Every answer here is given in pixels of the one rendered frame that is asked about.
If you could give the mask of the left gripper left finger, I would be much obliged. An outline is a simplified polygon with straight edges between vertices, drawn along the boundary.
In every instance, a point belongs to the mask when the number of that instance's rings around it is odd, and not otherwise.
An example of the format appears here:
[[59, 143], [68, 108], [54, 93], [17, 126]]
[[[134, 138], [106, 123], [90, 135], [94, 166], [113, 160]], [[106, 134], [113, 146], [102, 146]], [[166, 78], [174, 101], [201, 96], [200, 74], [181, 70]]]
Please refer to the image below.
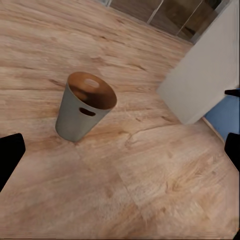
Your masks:
[[25, 152], [21, 133], [0, 138], [0, 192]]

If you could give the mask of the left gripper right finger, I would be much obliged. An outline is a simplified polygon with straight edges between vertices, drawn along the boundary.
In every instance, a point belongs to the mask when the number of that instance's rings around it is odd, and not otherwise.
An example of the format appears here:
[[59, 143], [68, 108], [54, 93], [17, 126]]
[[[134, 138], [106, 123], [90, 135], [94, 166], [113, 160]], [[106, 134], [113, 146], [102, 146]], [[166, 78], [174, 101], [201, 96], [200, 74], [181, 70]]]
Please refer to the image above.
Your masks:
[[240, 134], [229, 133], [224, 150], [240, 172]]

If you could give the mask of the trash can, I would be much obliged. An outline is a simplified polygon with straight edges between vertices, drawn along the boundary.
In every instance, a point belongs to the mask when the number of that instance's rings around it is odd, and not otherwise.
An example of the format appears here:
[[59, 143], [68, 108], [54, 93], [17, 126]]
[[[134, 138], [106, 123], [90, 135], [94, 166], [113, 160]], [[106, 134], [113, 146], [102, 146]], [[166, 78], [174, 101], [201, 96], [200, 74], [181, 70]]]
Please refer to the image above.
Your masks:
[[[86, 84], [85, 79], [96, 81], [98, 87]], [[116, 105], [117, 96], [104, 80], [88, 72], [72, 72], [67, 78], [55, 130], [66, 141], [79, 141]]]

